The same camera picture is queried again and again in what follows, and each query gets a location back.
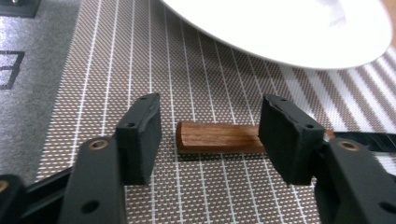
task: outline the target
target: woven placemat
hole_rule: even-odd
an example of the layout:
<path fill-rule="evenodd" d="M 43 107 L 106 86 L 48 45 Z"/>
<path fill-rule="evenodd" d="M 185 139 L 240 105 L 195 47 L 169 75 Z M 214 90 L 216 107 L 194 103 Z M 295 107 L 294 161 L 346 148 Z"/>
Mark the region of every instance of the woven placemat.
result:
<path fill-rule="evenodd" d="M 37 179 L 73 165 L 82 142 L 111 135 L 136 98 L 159 92 L 163 140 L 151 183 L 126 188 L 131 223 L 317 223 L 313 186 L 287 187 L 262 154 L 180 156 L 177 122 L 258 124 L 272 93 L 327 129 L 396 133 L 395 68 L 393 49 L 354 69 L 289 67 L 222 45 L 157 0 L 84 0 Z M 394 158 L 377 157 L 395 173 Z"/>

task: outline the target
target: wooden block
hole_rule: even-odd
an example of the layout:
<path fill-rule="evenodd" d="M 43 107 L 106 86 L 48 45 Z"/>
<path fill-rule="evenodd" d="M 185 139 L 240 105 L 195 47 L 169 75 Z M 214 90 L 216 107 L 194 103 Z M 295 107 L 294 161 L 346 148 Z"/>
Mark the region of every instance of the wooden block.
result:
<path fill-rule="evenodd" d="M 253 125 L 180 121 L 176 130 L 177 149 L 180 154 L 263 153 L 265 148 L 258 133 L 259 126 Z M 332 131 L 326 134 L 334 138 Z"/>

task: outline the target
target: wood grain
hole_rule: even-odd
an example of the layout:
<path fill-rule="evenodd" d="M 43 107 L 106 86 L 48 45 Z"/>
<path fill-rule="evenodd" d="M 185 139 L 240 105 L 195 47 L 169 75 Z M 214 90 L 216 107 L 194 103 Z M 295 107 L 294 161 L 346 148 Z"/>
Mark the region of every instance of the wood grain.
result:
<path fill-rule="evenodd" d="M 263 153 L 259 126 L 181 121 L 177 124 L 177 149 L 191 153 Z M 333 132 L 327 131 L 330 138 Z"/>

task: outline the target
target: screw hole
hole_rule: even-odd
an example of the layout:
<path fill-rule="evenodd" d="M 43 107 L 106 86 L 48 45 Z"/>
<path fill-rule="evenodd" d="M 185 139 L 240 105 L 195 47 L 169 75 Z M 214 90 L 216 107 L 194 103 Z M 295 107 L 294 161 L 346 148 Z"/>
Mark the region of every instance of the screw hole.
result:
<path fill-rule="evenodd" d="M 8 187 L 8 181 L 0 180 L 0 192 L 3 192 Z"/>
<path fill-rule="evenodd" d="M 90 149 L 97 150 L 107 147 L 108 142 L 106 140 L 96 140 L 90 143 Z"/>
<path fill-rule="evenodd" d="M 338 146 L 342 147 L 343 149 L 349 150 L 349 151 L 357 151 L 359 150 L 358 145 L 348 142 L 348 141 L 342 141 L 338 143 Z"/>
<path fill-rule="evenodd" d="M 83 214 L 89 214 L 94 212 L 96 209 L 98 209 L 98 207 L 99 207 L 99 202 L 96 200 L 92 200 L 82 205 L 81 212 Z"/>
<path fill-rule="evenodd" d="M 382 202 L 379 206 L 389 213 L 396 214 L 396 207 L 391 203 Z"/>

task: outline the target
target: white plate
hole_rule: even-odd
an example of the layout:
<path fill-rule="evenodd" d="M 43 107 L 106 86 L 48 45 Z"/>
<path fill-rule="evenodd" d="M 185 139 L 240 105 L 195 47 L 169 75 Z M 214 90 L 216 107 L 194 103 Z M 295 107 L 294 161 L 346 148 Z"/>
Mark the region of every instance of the white plate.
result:
<path fill-rule="evenodd" d="M 162 0 L 183 20 L 246 53 L 300 67 L 369 63 L 392 39 L 380 0 Z"/>

